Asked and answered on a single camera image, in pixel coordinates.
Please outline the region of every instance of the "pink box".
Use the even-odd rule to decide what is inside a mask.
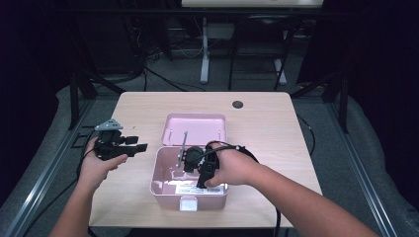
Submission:
[[[196,188],[200,174],[185,173],[184,164],[177,167],[178,155],[185,138],[185,149],[202,148],[212,140],[226,141],[225,116],[218,114],[170,114],[163,129],[161,147],[157,151],[150,190],[161,207],[196,211],[222,209],[228,186],[202,190]]]

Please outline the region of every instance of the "table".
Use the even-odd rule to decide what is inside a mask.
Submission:
[[[320,9],[323,0],[182,0],[185,8],[312,8]],[[203,20],[203,65],[201,68],[201,83],[207,84],[210,70],[210,54],[208,50],[208,23]],[[277,70],[281,68],[281,61],[275,60]],[[280,77],[280,84],[286,85],[285,74]]]
[[[241,101],[241,109],[232,107]],[[222,114],[227,142],[245,145],[260,161],[321,194],[294,109],[286,93],[128,92],[113,119],[123,136],[137,135],[147,151],[109,173],[93,199],[91,226],[146,228],[275,228],[275,208],[256,190],[230,186],[224,209],[184,212],[161,208],[150,191],[166,118],[172,113]],[[282,227],[291,227],[283,217]]]

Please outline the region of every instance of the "hand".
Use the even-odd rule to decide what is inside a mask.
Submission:
[[[213,143],[212,149],[220,147]],[[216,152],[219,160],[219,170],[215,176],[205,182],[206,187],[215,187],[220,184],[249,185],[253,170],[260,166],[251,157],[234,149],[225,149]]]
[[[79,185],[84,186],[91,192],[99,188],[109,171],[118,169],[118,166],[127,159],[127,155],[121,155],[107,161],[99,159],[93,150],[96,139],[97,137],[91,139],[87,144],[78,182]]]

